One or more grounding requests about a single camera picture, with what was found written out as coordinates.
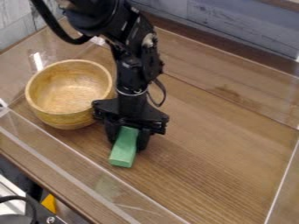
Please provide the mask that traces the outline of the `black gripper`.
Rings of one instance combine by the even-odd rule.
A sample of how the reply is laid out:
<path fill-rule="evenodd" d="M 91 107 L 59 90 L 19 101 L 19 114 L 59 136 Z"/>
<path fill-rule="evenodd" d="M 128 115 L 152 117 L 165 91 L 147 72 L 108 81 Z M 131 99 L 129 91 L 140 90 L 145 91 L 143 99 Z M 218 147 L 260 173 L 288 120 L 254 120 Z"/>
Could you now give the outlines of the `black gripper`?
<path fill-rule="evenodd" d="M 91 105 L 95 118 L 104 123 L 107 139 L 112 144 L 117 140 L 121 126 L 140 130 L 137 151 L 145 149 L 152 134 L 165 134 L 169 116 L 149 104 L 145 89 L 133 92 L 117 87 L 115 98 L 95 100 Z"/>

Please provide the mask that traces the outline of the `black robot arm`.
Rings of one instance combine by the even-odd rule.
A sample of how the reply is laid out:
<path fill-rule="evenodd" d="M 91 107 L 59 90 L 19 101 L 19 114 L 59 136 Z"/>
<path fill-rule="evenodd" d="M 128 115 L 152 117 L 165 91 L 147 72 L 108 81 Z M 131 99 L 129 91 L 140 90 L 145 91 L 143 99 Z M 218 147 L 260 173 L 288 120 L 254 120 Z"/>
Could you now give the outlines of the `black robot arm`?
<path fill-rule="evenodd" d="M 164 134 L 169 116 L 159 110 L 148 87 L 157 80 L 164 62 L 157 50 L 155 27 L 127 0 L 64 0 L 71 26 L 87 37 L 103 36 L 116 63 L 116 98 L 92 102 L 93 116 L 105 125 L 107 138 L 117 140 L 120 129 L 136 129 L 133 145 L 141 151 L 155 134 Z"/>

